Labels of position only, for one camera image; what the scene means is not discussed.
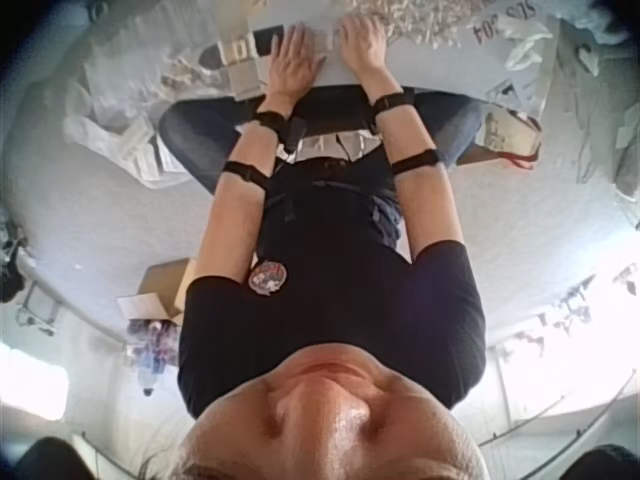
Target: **black arm strap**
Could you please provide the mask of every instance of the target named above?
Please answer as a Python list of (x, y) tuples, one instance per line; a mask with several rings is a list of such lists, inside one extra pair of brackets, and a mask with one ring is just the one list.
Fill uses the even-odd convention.
[(391, 165), (391, 172), (396, 176), (420, 167), (435, 167), (440, 162), (441, 158), (438, 150), (425, 150), (418, 155), (395, 162)]
[(224, 168), (223, 172), (234, 173), (242, 178), (245, 182), (255, 183), (260, 188), (262, 188), (265, 192), (269, 191), (269, 186), (271, 181), (269, 177), (264, 175), (260, 170), (258, 170), (253, 165), (246, 165), (240, 162), (228, 161)]

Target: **hair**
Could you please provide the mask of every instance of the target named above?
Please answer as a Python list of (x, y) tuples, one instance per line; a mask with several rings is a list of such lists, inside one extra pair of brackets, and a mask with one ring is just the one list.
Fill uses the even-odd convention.
[(589, 450), (564, 472), (560, 480), (637, 480), (640, 459), (619, 445), (601, 445)]
[(78, 452), (64, 440), (46, 437), (34, 443), (15, 465), (17, 478), (96, 480)]

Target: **cardboard box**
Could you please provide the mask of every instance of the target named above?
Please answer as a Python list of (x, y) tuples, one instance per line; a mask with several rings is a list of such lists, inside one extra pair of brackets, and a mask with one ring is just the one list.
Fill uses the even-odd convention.
[(170, 318), (184, 311), (187, 287), (193, 280), (195, 260), (178, 260), (149, 267), (138, 288), (138, 295), (157, 293)]
[(169, 315), (156, 293), (133, 295), (118, 299), (118, 305), (127, 320), (168, 320)]
[(187, 288), (195, 275), (190, 259), (149, 267), (138, 294), (118, 299), (127, 320), (172, 320), (182, 325)]

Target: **table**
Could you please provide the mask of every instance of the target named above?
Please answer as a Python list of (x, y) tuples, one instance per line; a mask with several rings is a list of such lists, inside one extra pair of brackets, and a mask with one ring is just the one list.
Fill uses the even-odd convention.
[[(551, 85), (559, 21), (534, 7), (531, 0), (487, 0), (473, 28), (460, 28), (460, 47), (416, 45), (405, 38), (389, 47), (387, 63), (398, 81), (409, 87), (440, 90), (479, 98), (540, 118)], [(314, 29), (331, 31), (344, 14), (336, 0), (269, 0), (248, 18), (251, 30), (303, 21)], [(498, 35), (498, 14), (540, 21), (553, 39), (537, 42), (534, 50), (543, 61), (520, 71), (508, 71), (505, 61), (515, 43)], [(337, 48), (329, 52), (316, 85), (356, 83), (340, 60)], [(257, 60), (260, 80), (268, 79), (268, 58)]]

